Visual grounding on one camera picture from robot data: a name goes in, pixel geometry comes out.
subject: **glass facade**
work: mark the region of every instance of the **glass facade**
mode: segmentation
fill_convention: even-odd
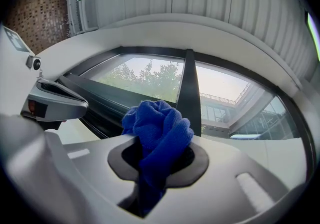
[[[223,68],[196,62],[196,69],[201,130],[206,137],[239,140],[300,137],[292,117],[276,95]]]

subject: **blue microfiber cloth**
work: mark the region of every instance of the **blue microfiber cloth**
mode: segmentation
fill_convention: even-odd
[[[132,107],[122,120],[123,134],[140,138],[139,207],[146,215],[164,195],[172,164],[190,144],[193,131],[188,119],[164,100],[143,101]]]

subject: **small camera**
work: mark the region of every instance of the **small camera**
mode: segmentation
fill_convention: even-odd
[[[41,58],[29,56],[26,61],[26,66],[28,66],[29,69],[34,69],[35,71],[39,70],[41,66]]]

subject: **tree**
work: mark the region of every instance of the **tree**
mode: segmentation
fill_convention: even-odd
[[[179,64],[170,62],[167,65],[161,65],[159,72],[151,72],[152,65],[152,60],[150,60],[137,77],[134,71],[124,63],[97,81],[150,97],[176,102],[182,77],[177,73]]]

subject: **balcony railing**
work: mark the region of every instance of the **balcony railing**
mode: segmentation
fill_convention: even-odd
[[[240,95],[237,97],[237,99],[235,101],[227,99],[227,98],[213,96],[213,95],[206,94],[206,93],[200,93],[200,96],[204,97],[204,98],[210,98],[210,99],[217,100],[217,101],[220,101],[220,102],[224,102],[224,103],[235,105],[240,100],[240,98],[245,94],[245,92],[248,90],[249,86],[250,86],[250,83],[248,83],[246,85],[246,87],[242,90],[242,92],[240,93]]]

